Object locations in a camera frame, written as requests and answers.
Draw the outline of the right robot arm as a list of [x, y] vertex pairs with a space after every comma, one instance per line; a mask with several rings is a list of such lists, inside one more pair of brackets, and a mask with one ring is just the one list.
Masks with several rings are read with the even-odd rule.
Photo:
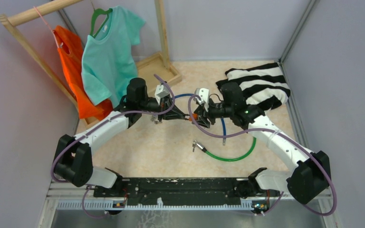
[[259, 168], [249, 176], [249, 191], [255, 196], [266, 190], [288, 192], [297, 202], [308, 204], [329, 187], [329, 157], [312, 152], [281, 131], [257, 105], [247, 104], [237, 83], [221, 87], [223, 100], [215, 103], [207, 88], [197, 88], [193, 100], [198, 104], [190, 115], [210, 127], [217, 118], [229, 118], [274, 152], [286, 165], [287, 171]]

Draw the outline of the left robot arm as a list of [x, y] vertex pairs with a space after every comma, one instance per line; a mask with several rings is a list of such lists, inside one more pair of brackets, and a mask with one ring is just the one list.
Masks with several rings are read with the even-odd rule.
[[169, 85], [159, 76], [155, 96], [149, 97], [146, 81], [130, 80], [126, 95], [119, 105], [103, 120], [75, 136], [60, 137], [50, 175], [54, 181], [69, 182], [76, 187], [100, 186], [111, 196], [123, 192], [122, 176], [107, 168], [93, 166], [93, 153], [117, 134], [133, 126], [143, 114], [162, 120], [187, 120], [188, 115], [175, 105], [175, 96]]

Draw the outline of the orange padlock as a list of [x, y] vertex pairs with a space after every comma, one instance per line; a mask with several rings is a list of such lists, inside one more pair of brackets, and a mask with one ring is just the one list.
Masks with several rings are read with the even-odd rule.
[[193, 120], [198, 120], [198, 115], [197, 114], [192, 114], [192, 116], [189, 117], [189, 121], [193, 121]]

